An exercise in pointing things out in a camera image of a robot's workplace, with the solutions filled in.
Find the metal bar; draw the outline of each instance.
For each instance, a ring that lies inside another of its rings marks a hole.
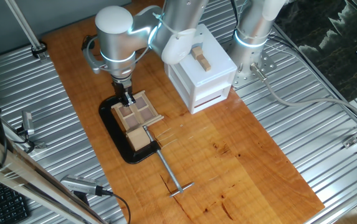
[[[0,144],[0,161],[2,159],[3,148],[4,147]],[[65,208],[80,215],[86,221],[90,223],[105,223],[105,221],[103,221],[96,213],[94,213],[91,208],[87,207],[86,204],[81,201],[72,200],[70,198],[72,197],[71,194],[67,195],[65,192],[51,184],[48,180],[44,179],[43,176],[39,175],[39,173],[37,173],[32,168],[32,166],[36,166],[34,165],[35,162],[33,162],[33,160],[25,152],[16,150],[15,153],[17,155],[10,151],[7,152],[7,159],[5,163],[6,168],[1,170],[10,170],[10,172],[15,172],[19,175],[19,179],[22,181],[21,184],[28,182],[31,183],[33,186],[43,191],[46,195],[50,195],[53,199],[61,203]],[[5,182],[5,180],[5,177],[1,175],[0,182],[6,184],[8,187],[15,188],[15,185],[11,185],[9,182]],[[65,218],[71,219],[71,216],[66,216],[65,213],[60,209],[55,209],[54,207],[49,207],[49,209],[58,212]]]
[[[173,174],[173,171],[171,170],[170,166],[168,165],[166,159],[163,157],[161,151],[157,150],[157,153],[158,153],[163,165],[166,167],[168,174],[170,174],[170,177],[173,180],[174,184],[176,184],[179,193],[183,193],[184,192],[183,188],[180,186],[176,176]]]
[[[348,199],[342,201],[339,200],[336,203],[324,208],[322,211],[318,212],[316,215],[311,217],[306,224],[317,224],[317,223],[334,223],[339,220],[340,217],[345,215],[351,209],[357,206],[357,193],[353,192],[353,195]]]
[[[12,11],[12,13],[14,14],[19,25],[21,25],[22,30],[26,34],[31,45],[33,45],[36,48],[36,50],[40,50],[42,48],[41,44],[37,39],[36,35],[33,33],[33,30],[30,28],[29,23],[27,23],[26,18],[23,16],[23,13],[19,9],[19,6],[17,6],[15,0],[5,0],[5,2],[10,8],[10,10]]]
[[[147,127],[147,126],[144,126],[143,129],[145,130],[145,132],[146,132],[146,134],[148,135],[148,137],[149,137],[149,139],[151,140],[151,142],[154,141],[154,139],[153,139],[151,133],[149,133],[149,131],[148,131],[148,127]],[[170,175],[170,177],[171,177],[171,179],[173,180],[174,184],[176,184],[179,193],[183,193],[183,192],[184,192],[183,188],[182,188],[181,185],[179,184],[179,182],[178,182],[176,176],[173,174],[173,171],[171,170],[171,168],[170,168],[170,166],[168,165],[166,159],[165,159],[164,156],[162,155],[161,150],[157,150],[156,152],[158,153],[158,155],[159,155],[159,157],[160,157],[160,159],[161,159],[163,165],[164,165],[165,168],[167,169],[168,174]]]

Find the wood grain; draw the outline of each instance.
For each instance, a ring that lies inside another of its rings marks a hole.
[[[150,4],[161,5],[134,1],[127,8],[135,14]],[[136,65],[133,91],[146,90],[164,116],[150,131],[181,185],[195,181],[169,198],[176,188],[159,157],[125,163],[98,115],[114,91],[109,74],[95,75],[80,50],[84,36],[95,33],[89,18],[44,41],[113,191],[130,205],[132,223],[303,223],[323,208],[233,90],[227,100],[191,115],[151,52]]]

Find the metal table surface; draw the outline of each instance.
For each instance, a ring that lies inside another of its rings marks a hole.
[[[44,141],[47,149],[30,155],[56,179],[67,174],[97,179],[110,189],[105,174],[65,92],[50,58],[40,62],[31,47],[0,56],[1,116],[12,127],[21,126],[21,111],[32,112],[35,134],[31,141]],[[126,223],[115,197],[88,196],[102,218]],[[31,216],[22,223],[67,223],[68,221],[33,200]]]

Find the clamp handle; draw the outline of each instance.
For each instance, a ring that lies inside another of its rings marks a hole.
[[[151,142],[154,141],[154,139],[153,139],[151,133],[148,131],[148,127],[145,125],[145,126],[143,126],[143,129],[145,130],[145,132],[146,132],[146,134],[148,135],[148,137],[149,137],[149,139],[151,140]],[[189,183],[189,184],[184,185],[184,187],[182,187],[182,186],[179,184],[179,182],[178,182],[176,176],[174,175],[173,171],[171,170],[170,166],[168,165],[166,159],[165,159],[164,156],[162,155],[161,150],[158,149],[156,152],[157,152],[157,154],[159,155],[159,157],[160,157],[160,159],[161,159],[163,165],[164,165],[165,168],[167,169],[168,174],[170,175],[170,177],[171,177],[171,179],[173,180],[174,184],[177,186],[177,190],[173,191],[173,192],[171,193],[170,197],[174,197],[174,196],[177,195],[178,193],[181,193],[181,194],[184,193],[184,190],[186,190],[187,188],[189,188],[190,186],[193,186],[193,185],[195,184],[194,182],[191,182],[191,183]]]

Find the metal rod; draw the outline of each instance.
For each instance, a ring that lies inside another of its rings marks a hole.
[[[19,9],[19,6],[17,6],[15,0],[5,0],[5,2],[9,6],[12,13],[14,14],[19,25],[21,25],[31,45],[33,45],[36,48],[36,50],[40,50],[42,46],[39,40],[37,39],[36,35],[33,33],[33,30],[30,28],[29,23],[27,23],[26,18],[23,16],[22,11]]]
[[[145,130],[145,132],[146,132],[146,134],[148,135],[148,137],[149,137],[149,139],[151,140],[151,142],[154,141],[154,139],[153,139],[151,133],[148,131],[148,127],[147,127],[147,126],[143,126],[143,129]],[[183,188],[182,188],[181,185],[179,184],[179,182],[178,182],[176,176],[173,174],[173,171],[171,170],[171,168],[170,168],[170,166],[168,165],[166,159],[165,159],[164,156],[162,155],[160,149],[157,150],[156,152],[158,153],[158,155],[159,155],[159,157],[160,157],[160,159],[161,159],[163,165],[164,165],[165,168],[167,169],[168,174],[170,175],[170,177],[171,177],[171,179],[173,180],[174,184],[176,184],[177,190],[179,191],[179,193],[183,193],[183,192],[184,192]]]
[[[188,187],[191,187],[191,186],[193,186],[194,184],[195,184],[195,182],[191,182],[191,183],[185,185],[185,186],[183,187],[183,190],[186,190]],[[173,192],[171,193],[170,197],[174,197],[174,196],[177,195],[178,193],[180,193],[179,190],[175,190],[175,191],[173,191]]]
[[[177,186],[177,190],[179,191],[179,193],[183,193],[184,190],[183,188],[180,186],[176,176],[173,174],[173,171],[170,169],[170,166],[167,164],[166,159],[163,157],[162,153],[160,150],[157,150],[158,155],[160,156],[160,159],[162,161],[162,163],[164,164],[164,166],[166,167],[168,174],[170,174],[171,179],[173,180],[174,184],[176,184]]]

